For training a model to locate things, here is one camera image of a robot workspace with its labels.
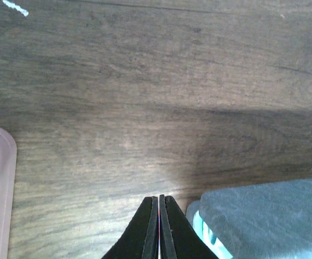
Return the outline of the light blue cleaning cloth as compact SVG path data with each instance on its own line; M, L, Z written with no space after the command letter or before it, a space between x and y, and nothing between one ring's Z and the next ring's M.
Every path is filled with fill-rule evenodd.
M233 258L312 258L312 178L206 192L199 213Z

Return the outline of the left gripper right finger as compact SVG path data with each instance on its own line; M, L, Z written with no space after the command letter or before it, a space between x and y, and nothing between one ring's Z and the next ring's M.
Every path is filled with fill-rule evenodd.
M160 254L168 259L214 259L172 196L159 196Z

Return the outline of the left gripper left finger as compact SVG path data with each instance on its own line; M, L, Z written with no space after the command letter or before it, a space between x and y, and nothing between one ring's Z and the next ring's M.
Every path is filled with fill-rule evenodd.
M102 258L158 258L158 231L158 198L145 197L121 237Z

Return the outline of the green glasses case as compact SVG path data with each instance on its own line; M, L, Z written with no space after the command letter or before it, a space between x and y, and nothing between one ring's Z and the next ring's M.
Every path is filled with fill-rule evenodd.
M190 203L186 209L186 218L192 225L197 236L219 258L232 259L233 256L215 236L210 227L204 222L199 214L200 201Z

